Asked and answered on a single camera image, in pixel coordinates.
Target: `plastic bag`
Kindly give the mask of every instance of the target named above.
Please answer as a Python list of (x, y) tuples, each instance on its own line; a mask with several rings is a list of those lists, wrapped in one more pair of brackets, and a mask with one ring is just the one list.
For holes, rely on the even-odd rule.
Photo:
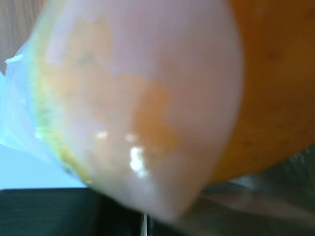
[[(152, 4), (163, 11), (163, 3)], [(177, 8), (176, 2), (171, 5)], [(223, 56), (211, 69), (192, 59), (207, 56), (198, 46), (191, 58), (178, 53), (188, 48), (175, 39), (186, 29), (172, 12), (164, 18), (175, 25), (159, 26), (165, 34), (156, 35), (146, 25), (148, 33), (141, 37), (129, 31), (139, 19), (133, 21), (134, 16), (125, 15), (119, 5), (100, 0), (50, 1), (29, 41), (31, 90), (41, 139), (91, 188), (163, 221), (182, 214), (208, 183), (232, 132), (241, 97), (242, 60), (235, 28), (228, 24), (228, 7), (208, 1), (194, 7), (187, 1), (179, 15), (185, 18), (185, 11), (192, 10), (191, 30), (199, 23), (208, 27), (208, 22), (216, 30), (213, 14), (203, 12), (207, 22), (199, 17), (204, 6), (228, 19), (221, 23), (219, 39), (198, 28), (205, 37), (201, 41), (213, 50), (224, 38)], [(154, 17), (147, 11), (146, 17), (154, 25), (162, 13), (154, 6), (149, 9)], [(117, 30), (121, 25), (125, 30)], [(162, 63), (155, 55), (168, 43), (172, 50), (163, 50), (163, 57), (171, 61), (165, 66), (179, 59), (180, 83), (170, 70), (158, 74)], [(226, 60), (233, 62), (233, 73), (226, 70)], [(192, 80), (195, 71), (200, 75)], [(218, 74), (220, 80), (205, 79)]]
[(30, 79), (25, 43), (13, 58), (7, 59), (5, 76), (0, 79), (0, 143), (51, 161), (51, 152), (37, 138), (32, 112)]

